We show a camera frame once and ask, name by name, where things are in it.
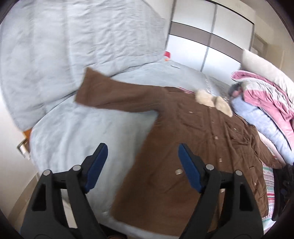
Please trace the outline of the brown coat with fur collar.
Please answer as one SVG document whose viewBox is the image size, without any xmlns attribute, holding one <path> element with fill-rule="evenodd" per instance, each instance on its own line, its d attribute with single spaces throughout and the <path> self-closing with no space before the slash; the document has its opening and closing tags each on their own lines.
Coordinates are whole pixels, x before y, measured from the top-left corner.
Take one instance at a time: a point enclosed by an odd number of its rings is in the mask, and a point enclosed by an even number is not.
<svg viewBox="0 0 294 239">
<path fill-rule="evenodd" d="M 114 202 L 111 216 L 146 231 L 179 236 L 200 198 L 192 155 L 217 170 L 242 171 L 261 217 L 268 215 L 263 166 L 281 164 L 243 118 L 196 102 L 174 87 L 128 84 L 87 69 L 76 101 L 89 107 L 131 113 L 154 110 L 158 117 Z"/>
</svg>

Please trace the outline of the red green patterned blanket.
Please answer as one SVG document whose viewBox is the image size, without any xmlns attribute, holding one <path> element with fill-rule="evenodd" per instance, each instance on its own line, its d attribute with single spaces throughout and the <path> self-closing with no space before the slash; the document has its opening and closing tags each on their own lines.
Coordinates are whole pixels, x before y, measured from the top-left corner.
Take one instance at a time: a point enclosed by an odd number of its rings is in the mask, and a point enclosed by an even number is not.
<svg viewBox="0 0 294 239">
<path fill-rule="evenodd" d="M 266 184 L 266 191 L 268 197 L 268 215 L 262 218 L 263 225 L 272 222 L 272 216 L 274 212 L 275 204 L 275 192 L 274 192 L 274 174 L 273 169 L 263 164 L 263 176 Z"/>
</svg>

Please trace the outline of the light blue folded garment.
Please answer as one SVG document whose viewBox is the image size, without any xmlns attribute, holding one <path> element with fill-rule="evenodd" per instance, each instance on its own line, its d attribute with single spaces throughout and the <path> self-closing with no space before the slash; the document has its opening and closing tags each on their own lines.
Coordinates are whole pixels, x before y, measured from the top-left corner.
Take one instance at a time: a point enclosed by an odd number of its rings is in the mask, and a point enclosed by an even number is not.
<svg viewBox="0 0 294 239">
<path fill-rule="evenodd" d="M 245 102 L 242 96 L 230 99 L 234 112 L 264 135 L 277 149 L 285 163 L 293 165 L 293 150 L 274 121 L 260 108 Z"/>
</svg>

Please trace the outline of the pink and grey jacket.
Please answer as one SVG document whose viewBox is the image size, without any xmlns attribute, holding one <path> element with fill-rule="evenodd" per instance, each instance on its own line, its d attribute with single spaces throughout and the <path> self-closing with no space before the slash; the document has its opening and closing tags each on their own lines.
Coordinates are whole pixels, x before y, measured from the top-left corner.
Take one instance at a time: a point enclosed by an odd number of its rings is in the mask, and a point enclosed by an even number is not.
<svg viewBox="0 0 294 239">
<path fill-rule="evenodd" d="M 293 140 L 293 103 L 280 86 L 244 70 L 232 73 L 231 79 L 241 85 L 245 102 L 265 111 L 287 139 Z"/>
</svg>

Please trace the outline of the dark grey pompom hat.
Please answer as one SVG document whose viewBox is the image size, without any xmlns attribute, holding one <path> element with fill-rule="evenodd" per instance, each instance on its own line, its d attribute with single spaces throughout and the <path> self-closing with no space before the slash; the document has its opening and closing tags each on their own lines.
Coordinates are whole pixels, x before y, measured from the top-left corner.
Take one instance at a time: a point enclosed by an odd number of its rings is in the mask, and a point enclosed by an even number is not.
<svg viewBox="0 0 294 239">
<path fill-rule="evenodd" d="M 239 95 L 241 95 L 242 92 L 243 92 L 242 86 L 239 83 L 237 83 L 237 84 L 232 85 L 229 88 L 228 95 L 229 95 L 229 97 L 236 98 Z"/>
</svg>

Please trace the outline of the beige pillow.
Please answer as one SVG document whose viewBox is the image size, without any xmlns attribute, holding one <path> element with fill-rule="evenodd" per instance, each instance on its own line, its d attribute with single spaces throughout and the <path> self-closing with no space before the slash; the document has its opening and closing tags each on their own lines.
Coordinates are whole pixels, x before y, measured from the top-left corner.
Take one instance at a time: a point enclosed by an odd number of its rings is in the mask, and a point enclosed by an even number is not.
<svg viewBox="0 0 294 239">
<path fill-rule="evenodd" d="M 244 70 L 256 73 L 278 85 L 293 102 L 293 81 L 280 69 L 266 59 L 244 49 L 241 66 Z"/>
</svg>

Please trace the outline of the white wardrobe with brown band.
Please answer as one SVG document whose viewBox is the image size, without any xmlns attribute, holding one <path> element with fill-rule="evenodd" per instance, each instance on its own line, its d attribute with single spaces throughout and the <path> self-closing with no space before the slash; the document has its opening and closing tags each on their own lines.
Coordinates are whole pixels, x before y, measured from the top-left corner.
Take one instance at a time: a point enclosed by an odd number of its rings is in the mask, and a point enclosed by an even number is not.
<svg viewBox="0 0 294 239">
<path fill-rule="evenodd" d="M 198 71 L 237 66 L 252 45 L 255 17 L 242 1 L 175 1 L 166 51 L 170 60 Z"/>
</svg>

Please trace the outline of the grey quilted headboard cushion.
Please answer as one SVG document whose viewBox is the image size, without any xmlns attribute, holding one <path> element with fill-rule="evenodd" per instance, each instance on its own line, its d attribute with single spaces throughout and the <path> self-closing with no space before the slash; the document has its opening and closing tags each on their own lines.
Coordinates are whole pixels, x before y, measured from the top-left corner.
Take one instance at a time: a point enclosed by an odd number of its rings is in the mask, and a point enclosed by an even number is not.
<svg viewBox="0 0 294 239">
<path fill-rule="evenodd" d="M 164 54 L 165 21 L 145 1 L 18 1 L 1 23 L 1 91 L 27 131 L 77 91 Z"/>
</svg>

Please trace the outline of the small red object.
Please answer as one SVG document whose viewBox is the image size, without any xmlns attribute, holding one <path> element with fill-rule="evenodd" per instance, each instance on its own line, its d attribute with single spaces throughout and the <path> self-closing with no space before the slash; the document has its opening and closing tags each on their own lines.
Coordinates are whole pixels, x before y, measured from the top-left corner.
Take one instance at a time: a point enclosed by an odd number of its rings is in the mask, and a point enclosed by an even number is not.
<svg viewBox="0 0 294 239">
<path fill-rule="evenodd" d="M 169 61 L 169 60 L 170 60 L 170 53 L 169 53 L 168 51 L 166 51 L 166 52 L 164 53 L 164 60 L 165 60 L 165 61 Z"/>
</svg>

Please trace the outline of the metal wall socket plate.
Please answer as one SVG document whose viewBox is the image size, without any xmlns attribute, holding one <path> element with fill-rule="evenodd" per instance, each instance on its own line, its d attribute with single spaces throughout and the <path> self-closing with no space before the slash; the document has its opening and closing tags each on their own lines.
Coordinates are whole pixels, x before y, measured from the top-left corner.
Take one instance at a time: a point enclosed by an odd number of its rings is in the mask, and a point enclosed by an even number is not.
<svg viewBox="0 0 294 239">
<path fill-rule="evenodd" d="M 21 141 L 16 148 L 25 159 L 30 160 L 29 141 L 27 138 Z"/>
</svg>

